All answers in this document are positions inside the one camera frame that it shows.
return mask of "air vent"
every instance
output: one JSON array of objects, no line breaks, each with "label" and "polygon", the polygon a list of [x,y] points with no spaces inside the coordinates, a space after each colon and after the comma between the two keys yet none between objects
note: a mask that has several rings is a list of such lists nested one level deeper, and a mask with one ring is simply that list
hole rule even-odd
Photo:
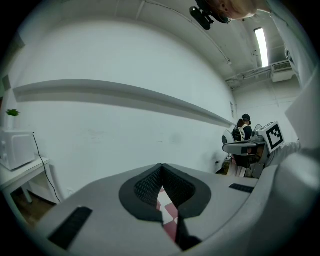
[{"label": "air vent", "polygon": [[289,61],[282,61],[271,65],[271,79],[274,83],[290,80],[295,74]]}]

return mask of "gray padded surface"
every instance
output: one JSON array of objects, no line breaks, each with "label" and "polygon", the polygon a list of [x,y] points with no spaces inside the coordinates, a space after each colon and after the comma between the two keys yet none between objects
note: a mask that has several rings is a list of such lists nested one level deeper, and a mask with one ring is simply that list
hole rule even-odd
[{"label": "gray padded surface", "polygon": [[190,236],[205,240],[218,231],[230,218],[232,218],[250,193],[229,188],[233,183],[255,187],[258,179],[224,176],[197,171],[176,164],[170,166],[187,173],[206,183],[211,189],[211,200],[203,213],[198,217],[185,219],[185,225]]},{"label": "gray padded surface", "polygon": [[119,200],[120,187],[128,179],[155,165],[97,180],[54,207],[38,223],[37,231],[48,237],[78,206],[93,210],[68,251],[74,255],[171,255],[181,249],[161,223],[136,219]]}]

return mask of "black mesh pad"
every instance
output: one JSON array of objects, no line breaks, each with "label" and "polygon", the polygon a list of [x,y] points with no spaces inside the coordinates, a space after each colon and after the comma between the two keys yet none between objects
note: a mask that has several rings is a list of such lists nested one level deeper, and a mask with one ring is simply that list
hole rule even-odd
[{"label": "black mesh pad", "polygon": [[158,168],[134,186],[134,193],[144,203],[152,207],[157,207],[158,195],[161,187],[161,168]]},{"label": "black mesh pad", "polygon": [[204,182],[168,164],[157,164],[121,186],[120,202],[137,219],[162,223],[162,213],[157,210],[162,186],[178,209],[175,242],[187,250],[201,242],[188,234],[184,220],[199,216],[207,207],[211,190]]}]

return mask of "black rubber pad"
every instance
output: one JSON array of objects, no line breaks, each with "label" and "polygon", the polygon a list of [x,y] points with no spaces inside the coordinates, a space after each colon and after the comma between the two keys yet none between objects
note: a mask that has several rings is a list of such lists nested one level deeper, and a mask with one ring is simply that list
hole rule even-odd
[{"label": "black rubber pad", "polygon": [[245,185],[240,185],[240,184],[236,184],[233,183],[229,186],[229,188],[234,189],[234,190],[239,190],[242,192],[247,192],[247,193],[252,193],[252,191],[254,191],[254,187],[252,186],[245,186]]},{"label": "black rubber pad", "polygon": [[78,207],[49,237],[49,241],[62,249],[68,249],[91,213],[92,210],[87,207]]}]

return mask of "black cap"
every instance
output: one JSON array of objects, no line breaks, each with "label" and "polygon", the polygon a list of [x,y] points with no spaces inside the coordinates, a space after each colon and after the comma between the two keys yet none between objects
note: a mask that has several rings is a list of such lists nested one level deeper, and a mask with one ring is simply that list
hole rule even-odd
[{"label": "black cap", "polygon": [[242,116],[242,119],[243,119],[244,121],[250,121],[250,115],[244,114],[244,115]]},{"label": "black cap", "polygon": [[249,122],[249,125],[251,125],[250,115],[244,114],[244,115],[242,116],[242,120],[245,121],[245,122]]}]

